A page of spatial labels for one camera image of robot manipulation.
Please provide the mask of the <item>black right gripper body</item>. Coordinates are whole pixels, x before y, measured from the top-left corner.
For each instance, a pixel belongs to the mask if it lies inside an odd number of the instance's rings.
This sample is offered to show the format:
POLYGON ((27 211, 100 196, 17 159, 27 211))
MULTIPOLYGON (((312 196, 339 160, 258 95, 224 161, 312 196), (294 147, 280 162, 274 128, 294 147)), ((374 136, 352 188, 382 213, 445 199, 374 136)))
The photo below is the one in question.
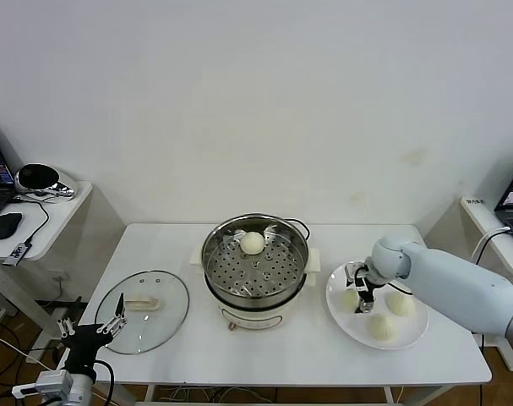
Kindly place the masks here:
POLYGON ((358 288, 379 288, 381 286, 380 279, 372 272, 372 268, 363 262, 357 268, 357 287, 358 288))

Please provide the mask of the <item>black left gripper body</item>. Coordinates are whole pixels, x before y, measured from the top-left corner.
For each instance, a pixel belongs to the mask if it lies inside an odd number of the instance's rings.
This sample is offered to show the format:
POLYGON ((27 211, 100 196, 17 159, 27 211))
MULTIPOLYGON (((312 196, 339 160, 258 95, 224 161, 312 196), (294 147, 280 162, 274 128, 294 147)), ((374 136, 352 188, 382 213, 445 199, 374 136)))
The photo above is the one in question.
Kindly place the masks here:
POLYGON ((73 334, 63 339, 69 349, 64 369, 68 372, 93 372, 93 366, 100 348, 112 341, 110 332, 101 330, 102 324, 76 326, 73 334))

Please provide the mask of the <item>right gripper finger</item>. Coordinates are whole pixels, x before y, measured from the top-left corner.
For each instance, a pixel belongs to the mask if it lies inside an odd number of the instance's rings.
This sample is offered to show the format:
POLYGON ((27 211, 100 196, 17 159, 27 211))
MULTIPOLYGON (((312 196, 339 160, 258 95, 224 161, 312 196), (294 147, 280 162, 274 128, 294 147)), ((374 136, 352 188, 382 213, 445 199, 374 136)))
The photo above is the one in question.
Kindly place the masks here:
POLYGON ((362 263, 359 261, 349 261, 344 265, 345 272, 345 288, 354 289, 359 291, 362 287, 360 283, 357 282, 356 272, 359 268, 362 267, 362 263))
POLYGON ((366 314, 373 310, 374 307, 374 286, 370 283, 356 284, 358 303, 355 312, 357 314, 366 314))

